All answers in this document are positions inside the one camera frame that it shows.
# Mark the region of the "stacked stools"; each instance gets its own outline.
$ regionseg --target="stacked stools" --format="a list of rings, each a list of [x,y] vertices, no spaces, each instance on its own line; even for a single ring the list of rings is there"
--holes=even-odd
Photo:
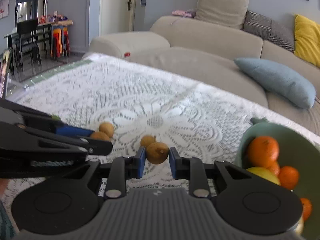
[[[70,56],[68,28],[63,25],[52,26],[51,57]]]

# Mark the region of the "beige sofa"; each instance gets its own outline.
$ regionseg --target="beige sofa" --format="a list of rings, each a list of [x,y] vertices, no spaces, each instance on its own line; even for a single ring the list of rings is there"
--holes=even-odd
[[[307,78],[320,95],[320,69],[260,37],[195,19],[165,16],[150,32],[117,33],[96,37],[91,52],[124,58],[199,80],[267,107],[320,135],[320,103],[303,110],[265,91],[242,73],[237,57],[263,58],[282,63]]]

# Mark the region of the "fruit bowl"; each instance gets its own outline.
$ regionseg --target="fruit bowl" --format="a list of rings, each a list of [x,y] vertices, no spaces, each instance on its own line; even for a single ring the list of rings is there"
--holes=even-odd
[[[279,143],[278,163],[292,166],[300,173],[294,192],[299,198],[308,198],[313,211],[305,222],[302,236],[307,240],[320,239],[320,152],[307,139],[295,131],[279,124],[269,123],[265,119],[252,118],[253,126],[243,135],[236,155],[235,165],[244,169],[252,167],[246,157],[250,142],[258,136],[271,136]]]

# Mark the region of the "lemon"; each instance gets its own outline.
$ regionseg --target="lemon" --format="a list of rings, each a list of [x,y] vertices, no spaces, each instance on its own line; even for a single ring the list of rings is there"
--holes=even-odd
[[[248,168],[247,171],[249,171],[249,172],[251,172],[261,178],[264,178],[268,181],[271,181],[277,185],[280,185],[280,181],[279,181],[278,177],[266,168],[251,167],[251,168]]]

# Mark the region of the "blue gripper pad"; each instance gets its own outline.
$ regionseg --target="blue gripper pad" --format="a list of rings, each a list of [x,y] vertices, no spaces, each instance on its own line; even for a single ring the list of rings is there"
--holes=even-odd
[[[144,171],[144,164],[146,162],[146,148],[140,147],[138,153],[136,154],[136,158],[139,158],[138,162],[138,178],[141,179]]]
[[[74,127],[70,125],[65,125],[62,127],[56,128],[56,134],[68,136],[68,137],[74,137],[74,136],[84,136],[89,137],[94,131],[83,129],[80,127]]]
[[[177,150],[175,147],[170,147],[169,150],[169,164],[170,164],[170,170],[172,177],[176,179],[176,154],[178,154]]]

